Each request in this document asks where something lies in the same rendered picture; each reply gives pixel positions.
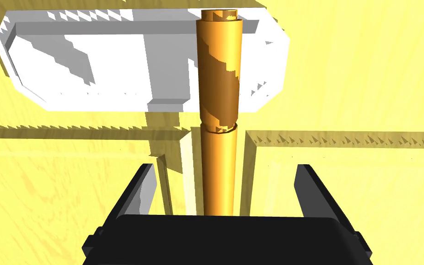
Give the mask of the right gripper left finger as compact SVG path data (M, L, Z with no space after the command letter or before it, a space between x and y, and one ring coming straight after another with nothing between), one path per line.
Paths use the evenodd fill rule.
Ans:
M110 218L126 214L148 215L157 187L154 165L142 164L109 213Z

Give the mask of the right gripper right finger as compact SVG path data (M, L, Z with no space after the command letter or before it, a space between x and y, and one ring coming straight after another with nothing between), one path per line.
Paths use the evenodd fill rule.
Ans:
M321 179L309 164L298 164L294 189L305 217L332 218L340 223L348 219Z

